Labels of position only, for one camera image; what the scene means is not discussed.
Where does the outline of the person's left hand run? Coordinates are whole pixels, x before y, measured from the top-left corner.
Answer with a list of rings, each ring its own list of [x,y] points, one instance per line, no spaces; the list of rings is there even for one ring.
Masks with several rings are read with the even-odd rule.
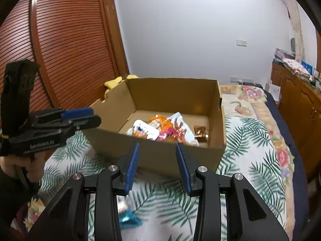
[[[1,169],[9,177],[16,177],[15,168],[17,166],[26,169],[27,179],[30,182],[39,182],[44,174],[45,152],[36,153],[33,160],[29,157],[19,157],[13,154],[1,157]]]

